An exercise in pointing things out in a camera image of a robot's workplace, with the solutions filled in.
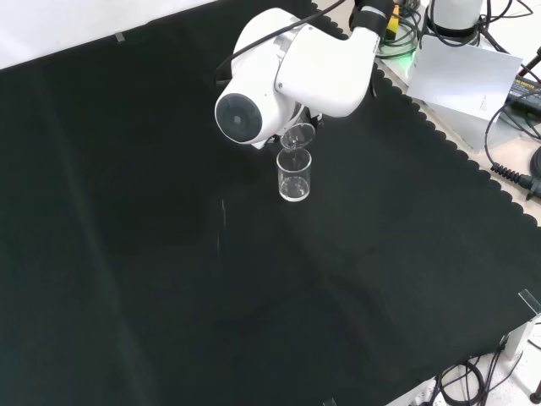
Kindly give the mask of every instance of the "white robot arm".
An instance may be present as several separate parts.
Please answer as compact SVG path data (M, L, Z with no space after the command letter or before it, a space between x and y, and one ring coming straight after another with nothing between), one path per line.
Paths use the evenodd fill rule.
M351 114L369 87L380 36L394 8L392 0L366 3L373 5L354 14L353 33L345 41L305 24L233 59L232 80L215 108L222 133L260 148L290 129L305 107L312 115ZM259 14L244 28L235 52L296 21L279 8Z

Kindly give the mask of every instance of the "black tablecloth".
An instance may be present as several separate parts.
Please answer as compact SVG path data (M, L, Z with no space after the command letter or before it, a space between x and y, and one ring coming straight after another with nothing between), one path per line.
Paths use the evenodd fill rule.
M302 203L220 134L214 67L271 6L312 12L220 1L0 74L1 404L384 405L531 316L535 221L381 72Z

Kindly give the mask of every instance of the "cable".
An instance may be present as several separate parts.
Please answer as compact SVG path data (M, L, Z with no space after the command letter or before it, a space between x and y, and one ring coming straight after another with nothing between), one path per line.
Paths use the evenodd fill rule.
M492 392L494 391L499 385L501 385L502 383L504 383L505 381L507 381L509 378L511 378L511 375L513 375L513 372L515 371L516 367L518 366L518 363L521 362L521 359L522 359L522 356L524 355L524 353L521 353L521 356L518 357L518 359L516 360L516 363L513 365L513 367L511 368L511 371L509 372L509 374L504 378L503 381L501 381L500 383L498 383L495 387L492 387L489 389L489 392Z
M527 14L504 15L501 17L502 19L520 19L521 17L527 17L528 15L533 14L533 10L529 8L529 6L525 4L522 0L516 0L516 2L521 4L527 10Z
M535 125L533 125L533 123L530 121L530 119L528 118L527 115L524 117L524 121L526 122L527 126L530 129L532 129L532 131L535 133L535 135L537 135L536 137L533 137L533 138L537 138L538 140L541 140L541 134L537 131L537 129L535 128Z
M500 114L501 112L503 112L505 110L506 107L510 106L512 103L514 103L516 100L518 99L523 99L523 98L526 98L526 97L530 97L530 96L534 96L534 95L541 95L541 91L531 91L529 93L526 93L524 95L520 95L520 96L517 96L517 97L513 97L511 100L509 101L506 101L504 103L504 105L502 107L500 107L498 109L498 111L494 114L494 116L492 116L492 118L490 119L489 121L489 125L487 126L487 129L486 131L484 132L484 152L487 154L487 157L490 161L490 163L494 166L496 164L496 162L494 161L494 159L492 159L492 156L490 156L490 153L489 153L489 145L488 145L488 141L489 141L489 131L490 131L490 127L492 127L492 123L496 120L496 117L498 117L498 114Z
M421 5L421 0L403 0L400 6L402 8L410 8L411 10L417 10Z
M505 15L507 14L507 12L509 11L509 9L511 8L512 4L513 4L513 0L509 0L509 2L507 2L507 5L504 8L504 11L502 11L501 14L498 15L497 17L494 17L492 20L490 20L490 22L494 23L495 21L498 21L499 19L503 19Z
M539 347L536 343L534 343L532 340L527 340L530 344L532 344L535 348L541 350L541 347Z
M481 357L477 357L477 360L473 363L473 366L477 366L477 364L479 363L479 360L481 359ZM460 381L464 376L466 376L467 374L469 374L471 371L469 370L468 372L466 372L466 374L464 375L460 375L459 377L457 377L456 379L453 379L452 381L449 381L447 382L443 387L448 387L449 385L455 383L456 381Z
M376 55L376 57L379 59L392 59L392 58L404 57L406 55L411 55L417 49L418 38L420 38L420 35L421 35L421 30L419 29L419 23L421 22L421 14L413 9L408 8L407 6L403 6L403 7L404 7L404 10L407 12L407 14L412 18L413 23L411 23L410 21L406 19L406 15L393 14L393 17L399 20L399 23L398 23L399 25L405 25L407 28L409 28L409 30L406 32L406 34L404 34L398 39L383 40L380 46L381 47L405 47L406 45L410 45L410 44L412 44L412 46L410 47L410 49L404 52L390 53L390 54L379 53ZM411 36L411 38L408 41L399 42L407 38L408 36Z
M467 374L469 373L468 369L473 372L473 374L475 375L475 377L477 378L477 381L478 381L478 392L477 392L477 395L475 395L475 397L473 399L470 399L469 398L469 394L468 394L468 400L467 401L462 401L462 400L455 400L453 398L451 398L447 392L445 391L445 388L450 385L451 383L448 383L448 384L445 384L445 385L441 385L440 383L440 392L441 394L443 395L443 398L445 399L445 401L450 405L450 406L469 406L470 404L475 404L475 403L478 403L479 401L482 400L483 396L484 396L484 379L483 379L483 374L481 374L481 371L479 370L479 368L475 365L473 365L471 362L469 361L466 361L464 363L461 363L460 365L464 365L466 367L466 373L464 374L464 376L467 378ZM445 371L442 375L441 375L441 380L443 381L443 378L445 377L445 375L447 375L449 372L451 372L455 367L452 367L450 368L449 370Z
M507 125L510 125L514 129L518 129L518 130L522 131L523 133L525 133L525 134L529 135L530 137L534 138L535 140L541 140L541 134L538 136L537 135L538 134L537 130L534 127L532 127L532 125L530 123L527 122L528 126L531 129L533 129L533 131L535 131L537 134L530 133L521 124L519 124L506 110L504 110L503 113L513 122L513 124L508 123L503 117L500 117L500 120L502 120L504 123L506 123Z
M217 81L216 78L218 76L218 73L220 72L220 70L229 62L231 62L233 59L239 57L240 55L242 55L243 53L245 53L246 51L249 51L250 49L254 48L254 47L257 47L258 45L261 45L263 42L266 42L272 38L274 38L275 36L279 36L280 34L283 34L284 32L288 32L289 30L292 30L293 28L296 28L296 27L299 27L300 25L303 25L303 24L306 24L306 23L309 23L310 21L313 21L314 19L317 19L318 17L324 15L324 14L327 14L329 13L330 11L334 10L335 8L337 8L339 5L341 5L342 3L344 3L346 0L338 0L336 3L332 4L330 7L327 7L325 8L324 10L320 10L318 11L317 13L315 14L312 14L310 15L309 17L306 17L305 19L300 19L299 21L297 21L296 23L293 23L291 25L288 25L287 27L284 27L284 28L280 28L279 30L276 30L274 32L271 32L270 34L264 36L263 38L259 38L259 40L257 41L254 41L252 42L251 44L247 45L246 47L236 51L235 53L233 53L232 55L228 56L222 63L220 63L218 65L218 67L216 68L216 71L214 73L214 83L217 84L217 83L220 83L220 84L223 84L224 82L226 82L226 80L220 80L220 81Z

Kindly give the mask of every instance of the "clear plastic cup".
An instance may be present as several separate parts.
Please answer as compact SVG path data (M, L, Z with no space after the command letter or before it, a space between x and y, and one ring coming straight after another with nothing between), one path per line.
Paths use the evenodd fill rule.
M315 138L315 128L310 123L296 123L280 138L286 150L304 148Z
M310 193L312 156L303 148L281 150L276 157L278 190L287 201L301 201Z

